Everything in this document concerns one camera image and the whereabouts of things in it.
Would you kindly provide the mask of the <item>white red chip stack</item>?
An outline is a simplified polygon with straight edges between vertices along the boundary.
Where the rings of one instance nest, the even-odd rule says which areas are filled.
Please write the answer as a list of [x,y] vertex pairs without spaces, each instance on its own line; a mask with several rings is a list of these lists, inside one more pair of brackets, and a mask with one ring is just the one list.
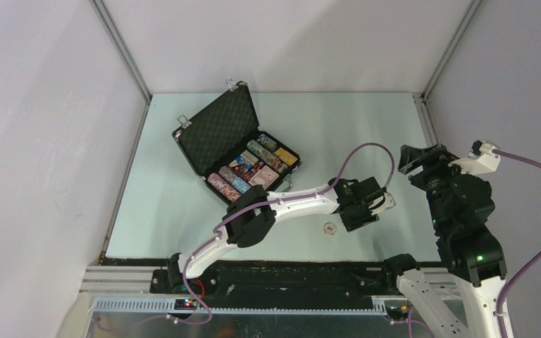
[[327,235],[330,235],[330,236],[335,235],[337,232],[337,226],[334,223],[325,223],[323,225],[323,231]]

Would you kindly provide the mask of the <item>light blue chip stack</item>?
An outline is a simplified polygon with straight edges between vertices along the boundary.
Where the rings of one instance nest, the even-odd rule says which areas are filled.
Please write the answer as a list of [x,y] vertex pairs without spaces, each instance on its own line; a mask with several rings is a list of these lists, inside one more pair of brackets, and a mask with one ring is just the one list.
[[244,181],[241,177],[236,177],[232,182],[231,185],[240,193],[245,194],[250,188],[251,185]]

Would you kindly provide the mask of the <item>blue patterned card deck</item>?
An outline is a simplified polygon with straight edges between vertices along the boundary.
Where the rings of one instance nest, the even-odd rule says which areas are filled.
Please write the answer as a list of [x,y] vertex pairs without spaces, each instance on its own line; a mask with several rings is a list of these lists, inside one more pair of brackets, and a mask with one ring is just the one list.
[[245,174],[253,165],[257,164],[258,162],[259,159],[253,153],[245,150],[230,162],[229,168],[235,174],[242,178],[243,174]]

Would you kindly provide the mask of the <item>purple grey chip stack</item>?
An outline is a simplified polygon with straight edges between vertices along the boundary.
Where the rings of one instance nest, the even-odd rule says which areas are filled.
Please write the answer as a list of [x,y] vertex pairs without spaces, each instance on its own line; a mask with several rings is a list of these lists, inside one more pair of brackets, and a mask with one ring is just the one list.
[[236,179],[240,178],[227,166],[221,167],[218,171],[218,174],[229,184],[233,184]]

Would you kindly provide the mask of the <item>black poker set case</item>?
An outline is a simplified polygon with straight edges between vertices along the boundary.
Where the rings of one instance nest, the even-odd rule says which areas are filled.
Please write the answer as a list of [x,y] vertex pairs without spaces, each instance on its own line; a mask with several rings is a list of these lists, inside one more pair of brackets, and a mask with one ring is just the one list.
[[181,115],[178,117],[181,127],[173,136],[194,172],[205,182],[206,186],[227,205],[230,203],[217,192],[206,178],[217,173],[221,167],[247,149],[250,140],[265,133],[274,139],[278,148],[282,147],[299,157],[299,162],[279,174],[279,178],[266,191],[276,190],[282,183],[291,180],[290,175],[299,167],[299,154],[268,134],[259,124],[254,102],[246,82],[240,81],[229,86],[228,91],[203,108],[191,119]]

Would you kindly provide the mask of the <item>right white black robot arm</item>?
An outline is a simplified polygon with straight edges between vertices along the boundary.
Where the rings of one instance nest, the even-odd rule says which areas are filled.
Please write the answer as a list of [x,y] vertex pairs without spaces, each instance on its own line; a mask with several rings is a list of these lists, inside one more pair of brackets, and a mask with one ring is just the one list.
[[506,262],[501,244],[486,226],[495,210],[492,188],[482,174],[498,169],[501,157],[489,141],[474,142],[459,158],[443,145],[400,148],[398,171],[425,192],[440,259],[460,291],[468,327],[425,286],[413,267],[386,270],[384,290],[405,294],[438,337],[512,337],[505,300]]

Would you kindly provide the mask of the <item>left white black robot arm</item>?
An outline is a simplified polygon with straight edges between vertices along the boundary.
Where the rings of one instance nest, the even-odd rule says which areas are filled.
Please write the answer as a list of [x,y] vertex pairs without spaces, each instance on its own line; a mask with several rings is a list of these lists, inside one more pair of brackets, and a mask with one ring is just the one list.
[[186,293],[212,263],[238,248],[260,243],[276,223],[308,215],[337,214],[352,232],[379,219],[395,206],[394,197],[374,177],[363,181],[335,177],[327,184],[294,192],[252,187],[229,205],[213,234],[197,248],[176,253],[167,263],[168,285]]

